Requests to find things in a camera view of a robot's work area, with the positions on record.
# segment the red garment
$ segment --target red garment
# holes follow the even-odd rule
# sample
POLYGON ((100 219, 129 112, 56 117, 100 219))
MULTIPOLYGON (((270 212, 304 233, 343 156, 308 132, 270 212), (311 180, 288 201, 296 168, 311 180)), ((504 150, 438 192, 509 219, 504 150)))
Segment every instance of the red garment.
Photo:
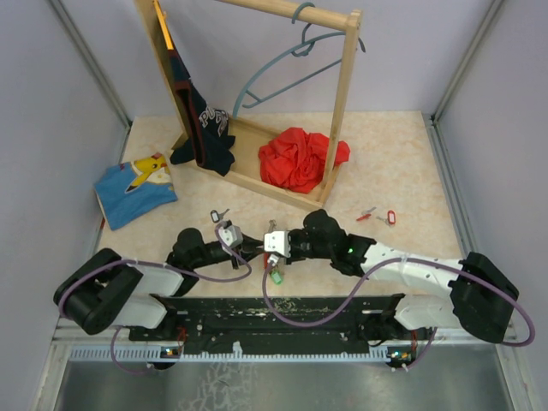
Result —
MULTIPOLYGON (((260 178, 263 182, 288 188, 297 193, 310 193, 324 176, 329 139, 320 133, 306 133, 292 127, 259 149, 260 178)), ((350 147, 340 141, 335 165, 348 161, 350 147)))

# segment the white wall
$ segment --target white wall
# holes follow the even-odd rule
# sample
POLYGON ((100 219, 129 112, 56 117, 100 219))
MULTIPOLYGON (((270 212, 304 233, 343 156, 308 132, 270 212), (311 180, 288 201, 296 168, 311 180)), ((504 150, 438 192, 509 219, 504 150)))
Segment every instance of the white wall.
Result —
MULTIPOLYGON (((133 0, 63 2, 129 115, 173 113, 133 0)), ((315 3, 344 13, 352 9, 365 12, 361 35, 367 54, 356 58, 348 110, 432 113, 490 0, 315 3)), ((252 74, 300 41, 304 26, 213 0, 163 0, 161 4, 199 90, 227 110, 252 74)), ((312 35, 326 31, 322 27, 309 30, 312 35)), ((328 39, 309 57, 291 57, 265 74, 252 90, 267 94, 336 60, 342 53, 342 41, 328 39)), ((338 68, 332 68, 253 110, 331 111, 337 76, 338 68)))
POLYGON ((480 251, 515 283, 536 323, 537 341, 525 349, 546 407, 547 21, 546 1, 507 1, 442 120, 480 251))
POLYGON ((93 182, 123 126, 44 0, 0 13, 0 409, 30 407, 57 322, 52 297, 91 252, 93 182))

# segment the gray floor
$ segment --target gray floor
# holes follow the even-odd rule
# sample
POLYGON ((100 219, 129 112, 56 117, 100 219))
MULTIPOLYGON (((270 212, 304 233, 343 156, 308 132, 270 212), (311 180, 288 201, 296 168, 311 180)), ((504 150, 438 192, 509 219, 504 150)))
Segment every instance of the gray floor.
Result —
POLYGON ((495 349, 434 347, 412 372, 357 364, 178 364, 145 377, 69 363, 56 411, 504 411, 495 349))

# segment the blue towel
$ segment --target blue towel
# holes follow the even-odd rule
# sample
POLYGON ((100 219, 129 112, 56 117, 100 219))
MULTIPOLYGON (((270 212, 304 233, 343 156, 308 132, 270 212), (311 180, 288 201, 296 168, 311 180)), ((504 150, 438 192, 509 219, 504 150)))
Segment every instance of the blue towel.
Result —
POLYGON ((158 152, 109 167, 95 184, 95 192, 110 229, 119 229, 153 208, 177 200, 170 169, 158 152))

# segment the wooden frame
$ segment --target wooden frame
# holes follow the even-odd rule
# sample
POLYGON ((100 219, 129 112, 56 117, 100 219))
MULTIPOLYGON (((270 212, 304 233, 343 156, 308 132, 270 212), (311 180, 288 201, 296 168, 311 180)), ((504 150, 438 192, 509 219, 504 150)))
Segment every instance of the wooden frame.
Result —
MULTIPOLYGON (((174 88, 173 75, 171 73, 168 49, 172 49, 171 37, 165 22, 166 15, 160 9, 158 0, 134 0, 139 10, 146 34, 151 41, 154 54, 171 99, 176 107, 176 114, 183 130, 189 130, 189 123, 182 103, 177 97, 174 88)), ((280 15, 292 18, 299 7, 298 3, 286 2, 284 0, 218 0, 222 3, 229 3, 242 6, 248 9, 263 11, 273 15, 280 15)), ((229 119, 229 132, 235 135, 235 145, 231 151, 235 156, 229 174, 224 178, 241 187, 250 189, 256 193, 264 194, 275 200, 280 200, 292 206, 298 206, 305 210, 316 210, 322 208, 329 197, 331 189, 337 179, 339 167, 333 167, 335 155, 343 125, 344 108, 352 77, 354 56, 360 37, 360 24, 362 12, 354 10, 350 15, 343 15, 324 9, 306 7, 301 10, 297 20, 316 24, 323 27, 333 28, 345 32, 344 47, 342 50, 342 61, 337 84, 337 95, 331 121, 330 144, 325 161, 325 170, 322 182, 309 194, 299 194, 287 189, 274 187, 262 182, 259 174, 259 147, 264 146, 268 141, 276 138, 282 130, 262 126, 256 122, 250 122, 241 118, 229 119)), ((173 145, 177 148, 187 139, 183 131, 182 136, 173 145)), ((198 167, 195 162, 185 165, 202 170, 213 176, 217 173, 204 170, 198 167)))

